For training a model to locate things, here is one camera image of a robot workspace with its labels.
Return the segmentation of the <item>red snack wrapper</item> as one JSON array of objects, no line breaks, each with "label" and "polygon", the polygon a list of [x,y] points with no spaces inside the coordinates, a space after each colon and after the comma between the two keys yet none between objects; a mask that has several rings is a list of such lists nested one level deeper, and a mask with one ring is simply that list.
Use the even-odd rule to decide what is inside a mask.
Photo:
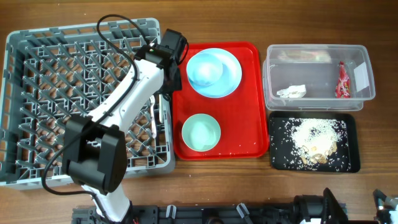
[{"label": "red snack wrapper", "polygon": [[350,98],[350,78],[345,69],[345,63],[339,62],[339,77],[335,90],[336,98]]}]

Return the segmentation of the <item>white plastic fork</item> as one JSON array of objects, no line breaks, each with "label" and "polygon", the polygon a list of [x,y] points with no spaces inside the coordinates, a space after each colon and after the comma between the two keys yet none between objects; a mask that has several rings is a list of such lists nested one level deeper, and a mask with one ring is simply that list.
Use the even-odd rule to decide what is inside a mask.
[{"label": "white plastic fork", "polygon": [[151,129],[152,129],[152,138],[153,139],[155,139],[157,137],[154,106],[155,106],[155,96],[151,95],[150,96],[150,115],[151,115]]}]

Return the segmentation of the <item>green saucer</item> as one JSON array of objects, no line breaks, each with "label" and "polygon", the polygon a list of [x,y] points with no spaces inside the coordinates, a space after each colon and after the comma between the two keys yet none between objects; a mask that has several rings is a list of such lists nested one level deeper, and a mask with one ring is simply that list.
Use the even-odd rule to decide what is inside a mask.
[{"label": "green saucer", "polygon": [[221,126],[214,117],[198,113],[184,122],[181,134],[184,144],[189,149],[195,152],[206,152],[219,143]]}]

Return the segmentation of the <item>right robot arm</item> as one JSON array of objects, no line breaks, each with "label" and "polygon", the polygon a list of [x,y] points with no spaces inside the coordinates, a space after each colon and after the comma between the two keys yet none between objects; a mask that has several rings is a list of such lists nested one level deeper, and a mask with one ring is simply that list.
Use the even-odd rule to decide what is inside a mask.
[{"label": "right robot arm", "polygon": [[331,190],[326,188],[322,196],[296,196],[290,209],[291,223],[397,224],[397,199],[389,197],[379,189],[373,191],[376,216],[373,220],[350,220]]}]

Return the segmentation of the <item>white plastic spoon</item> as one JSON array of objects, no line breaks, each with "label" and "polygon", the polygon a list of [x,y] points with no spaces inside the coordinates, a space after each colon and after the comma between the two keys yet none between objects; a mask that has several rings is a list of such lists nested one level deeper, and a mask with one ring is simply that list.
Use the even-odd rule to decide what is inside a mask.
[{"label": "white plastic spoon", "polygon": [[164,124],[164,97],[159,95],[159,122]]}]

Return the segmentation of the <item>grey plastic dishwasher rack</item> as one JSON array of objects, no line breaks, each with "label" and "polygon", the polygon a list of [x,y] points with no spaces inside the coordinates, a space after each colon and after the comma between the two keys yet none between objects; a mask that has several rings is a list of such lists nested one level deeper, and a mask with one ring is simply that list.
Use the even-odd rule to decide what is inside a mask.
[{"label": "grey plastic dishwasher rack", "polygon": [[65,125],[102,104],[130,70],[127,58],[159,43],[157,19],[113,21],[11,32],[1,86],[1,185],[55,187],[62,172]]}]

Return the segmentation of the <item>clear plastic bin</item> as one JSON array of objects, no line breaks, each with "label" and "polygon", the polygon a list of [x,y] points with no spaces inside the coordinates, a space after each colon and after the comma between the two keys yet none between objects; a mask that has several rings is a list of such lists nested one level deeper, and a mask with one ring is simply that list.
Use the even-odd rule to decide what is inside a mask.
[{"label": "clear plastic bin", "polygon": [[[336,98],[339,62],[350,78],[350,98]],[[375,98],[368,51],[363,45],[273,44],[263,63],[266,108],[272,111],[359,111]],[[303,98],[281,98],[277,91],[305,85]]]}]

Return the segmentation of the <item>black waste tray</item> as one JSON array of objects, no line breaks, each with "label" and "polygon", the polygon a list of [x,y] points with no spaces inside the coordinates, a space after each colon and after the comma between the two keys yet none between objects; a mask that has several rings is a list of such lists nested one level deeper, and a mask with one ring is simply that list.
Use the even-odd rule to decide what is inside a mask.
[{"label": "black waste tray", "polygon": [[361,169],[356,122],[350,114],[275,111],[268,128],[275,169],[338,173]]}]

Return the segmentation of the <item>red plastic tray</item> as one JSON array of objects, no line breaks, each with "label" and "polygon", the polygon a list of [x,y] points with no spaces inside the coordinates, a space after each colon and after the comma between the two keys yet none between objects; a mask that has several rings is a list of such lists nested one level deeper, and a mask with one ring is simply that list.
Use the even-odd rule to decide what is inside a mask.
[{"label": "red plastic tray", "polygon": [[[191,87],[186,73],[187,64],[181,64],[182,90],[172,95],[174,152],[188,161],[260,157],[267,151],[269,140],[259,52],[250,42],[197,43],[190,45],[187,57],[209,48],[232,53],[241,65],[242,80],[230,95],[207,98]],[[191,150],[182,138],[184,122],[198,113],[212,116],[221,128],[219,143],[206,152]]]}]

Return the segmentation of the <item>light blue bowl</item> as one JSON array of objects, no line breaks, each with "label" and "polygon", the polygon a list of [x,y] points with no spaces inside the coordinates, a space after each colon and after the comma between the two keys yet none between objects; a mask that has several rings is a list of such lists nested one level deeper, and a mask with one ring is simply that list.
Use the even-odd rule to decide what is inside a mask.
[{"label": "light blue bowl", "polygon": [[186,72],[194,84],[210,86],[221,78],[223,64],[212,54],[198,53],[188,61]]}]

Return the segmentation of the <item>white tissue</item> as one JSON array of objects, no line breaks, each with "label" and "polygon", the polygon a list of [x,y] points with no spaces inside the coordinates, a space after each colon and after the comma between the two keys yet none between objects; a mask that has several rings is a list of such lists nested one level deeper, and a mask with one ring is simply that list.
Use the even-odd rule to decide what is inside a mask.
[{"label": "white tissue", "polygon": [[288,88],[277,91],[281,98],[303,98],[307,93],[305,85],[292,85]]}]

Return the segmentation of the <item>rice food scraps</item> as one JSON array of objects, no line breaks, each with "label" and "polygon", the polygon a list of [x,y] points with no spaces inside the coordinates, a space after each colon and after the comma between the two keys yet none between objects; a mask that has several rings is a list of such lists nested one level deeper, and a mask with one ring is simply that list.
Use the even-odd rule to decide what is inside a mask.
[{"label": "rice food scraps", "polygon": [[348,130],[337,119],[272,118],[271,164],[281,170],[349,172]]}]

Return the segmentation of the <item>light blue plate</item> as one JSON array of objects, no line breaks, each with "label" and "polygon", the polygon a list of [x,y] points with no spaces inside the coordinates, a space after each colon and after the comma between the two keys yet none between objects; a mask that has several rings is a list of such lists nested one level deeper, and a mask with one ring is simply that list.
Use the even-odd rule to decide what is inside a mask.
[{"label": "light blue plate", "polygon": [[242,67],[237,58],[227,50],[219,48],[205,49],[199,53],[208,53],[216,56],[223,64],[223,73],[221,78],[210,86],[196,85],[188,78],[191,87],[207,98],[222,98],[235,91],[243,76]]}]

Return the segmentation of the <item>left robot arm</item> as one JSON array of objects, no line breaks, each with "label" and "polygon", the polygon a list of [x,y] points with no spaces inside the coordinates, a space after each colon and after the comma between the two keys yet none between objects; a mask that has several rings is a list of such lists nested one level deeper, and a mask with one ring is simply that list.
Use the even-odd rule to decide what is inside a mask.
[{"label": "left robot arm", "polygon": [[62,171],[90,194],[98,219],[133,223],[132,202],[121,181],[127,169],[126,133],[152,95],[182,89],[179,65],[188,48],[179,32],[166,30],[159,44],[143,45],[112,94],[87,116],[66,123]]}]

